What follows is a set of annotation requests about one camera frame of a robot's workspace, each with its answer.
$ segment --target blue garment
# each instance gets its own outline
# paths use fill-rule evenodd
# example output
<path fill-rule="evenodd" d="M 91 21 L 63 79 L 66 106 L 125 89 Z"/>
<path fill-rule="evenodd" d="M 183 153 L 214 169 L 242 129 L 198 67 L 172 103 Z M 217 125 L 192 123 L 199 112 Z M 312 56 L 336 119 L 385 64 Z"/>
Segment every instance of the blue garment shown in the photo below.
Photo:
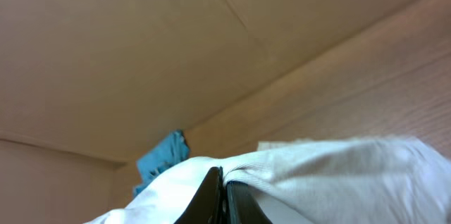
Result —
<path fill-rule="evenodd" d="M 185 143 L 182 130 L 176 130 L 166 136 L 154 149 L 136 161 L 142 184 L 133 188 L 136 197 L 158 175 L 188 158 L 190 149 Z"/>

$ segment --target white garment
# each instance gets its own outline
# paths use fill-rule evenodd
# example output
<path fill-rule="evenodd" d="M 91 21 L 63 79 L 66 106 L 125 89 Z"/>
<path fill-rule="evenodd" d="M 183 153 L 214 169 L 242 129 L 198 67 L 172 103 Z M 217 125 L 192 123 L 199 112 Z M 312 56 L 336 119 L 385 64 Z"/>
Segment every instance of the white garment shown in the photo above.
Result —
<path fill-rule="evenodd" d="M 174 223 L 212 166 L 223 167 L 224 185 L 234 180 L 259 190 L 256 199 L 274 223 L 435 224 L 451 217 L 451 163 L 417 139 L 391 137 L 191 158 L 125 209 L 91 223 Z"/>

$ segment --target folded blue cloth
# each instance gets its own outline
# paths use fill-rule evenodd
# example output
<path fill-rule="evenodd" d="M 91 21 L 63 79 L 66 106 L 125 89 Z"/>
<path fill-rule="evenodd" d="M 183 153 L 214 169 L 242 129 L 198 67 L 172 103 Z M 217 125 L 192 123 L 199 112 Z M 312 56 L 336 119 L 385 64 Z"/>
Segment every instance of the folded blue cloth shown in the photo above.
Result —
<path fill-rule="evenodd" d="M 155 148 L 136 161 L 142 184 L 133 188 L 136 197 L 158 175 L 168 168 L 188 158 L 190 149 L 185 143 L 182 130 L 176 130 L 166 136 Z"/>

